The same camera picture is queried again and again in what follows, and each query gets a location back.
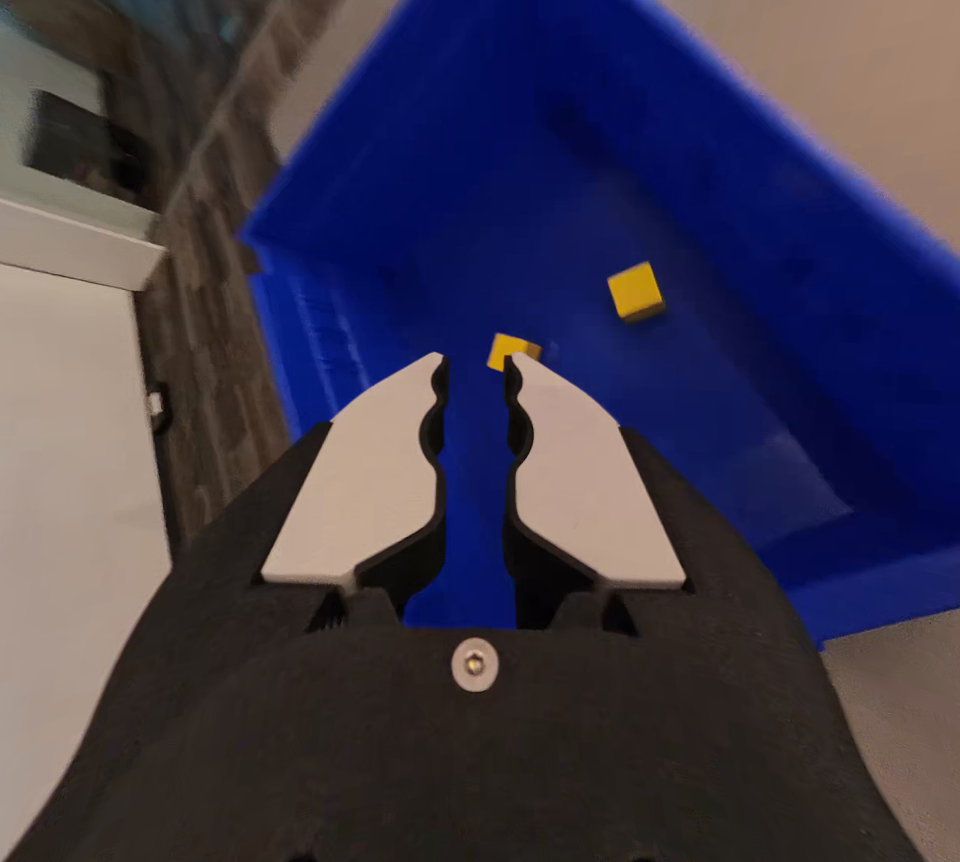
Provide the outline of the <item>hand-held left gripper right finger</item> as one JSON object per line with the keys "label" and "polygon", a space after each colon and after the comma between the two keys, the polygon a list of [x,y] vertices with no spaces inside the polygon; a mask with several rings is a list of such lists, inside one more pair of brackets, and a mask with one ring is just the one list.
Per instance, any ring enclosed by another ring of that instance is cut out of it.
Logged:
{"label": "hand-held left gripper right finger", "polygon": [[583,592],[675,592],[688,581],[616,419],[533,357],[507,356],[503,557],[516,618]]}

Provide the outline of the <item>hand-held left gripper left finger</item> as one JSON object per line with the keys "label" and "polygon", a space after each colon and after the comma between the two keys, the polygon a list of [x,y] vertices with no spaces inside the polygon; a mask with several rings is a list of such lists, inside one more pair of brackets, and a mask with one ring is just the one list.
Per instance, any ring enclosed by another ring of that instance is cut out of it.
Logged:
{"label": "hand-held left gripper left finger", "polygon": [[449,368],[427,353],[334,417],[260,568],[264,582],[381,590],[399,616],[433,583],[447,556]]}

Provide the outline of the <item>yellow wooden cube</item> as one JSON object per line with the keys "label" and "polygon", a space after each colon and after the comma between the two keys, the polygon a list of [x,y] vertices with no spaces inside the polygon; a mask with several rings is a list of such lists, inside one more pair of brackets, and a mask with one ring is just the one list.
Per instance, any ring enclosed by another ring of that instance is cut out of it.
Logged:
{"label": "yellow wooden cube", "polygon": [[643,261],[606,279],[618,318],[632,324],[666,312],[666,301],[649,261]]}
{"label": "yellow wooden cube", "polygon": [[492,340],[486,366],[494,371],[502,373],[505,366],[505,360],[509,356],[522,353],[530,358],[540,361],[544,348],[530,340],[512,336],[506,333],[497,332]]}

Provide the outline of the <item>blue plastic bin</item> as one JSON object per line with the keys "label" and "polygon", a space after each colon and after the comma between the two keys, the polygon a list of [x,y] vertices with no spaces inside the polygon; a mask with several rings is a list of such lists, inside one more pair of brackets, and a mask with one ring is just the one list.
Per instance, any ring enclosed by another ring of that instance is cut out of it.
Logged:
{"label": "blue plastic bin", "polygon": [[[293,439],[450,364],[448,562],[514,627],[497,332],[641,434],[817,644],[958,609],[958,258],[654,0],[402,0],[247,218]],[[666,312],[607,278],[649,261]]]}

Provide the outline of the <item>dark equipment case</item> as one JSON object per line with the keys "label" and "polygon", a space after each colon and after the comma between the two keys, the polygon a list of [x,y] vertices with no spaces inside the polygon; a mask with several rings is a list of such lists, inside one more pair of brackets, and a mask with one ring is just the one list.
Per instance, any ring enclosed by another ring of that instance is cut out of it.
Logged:
{"label": "dark equipment case", "polygon": [[153,151],[136,133],[45,89],[30,96],[25,166],[157,211]]}

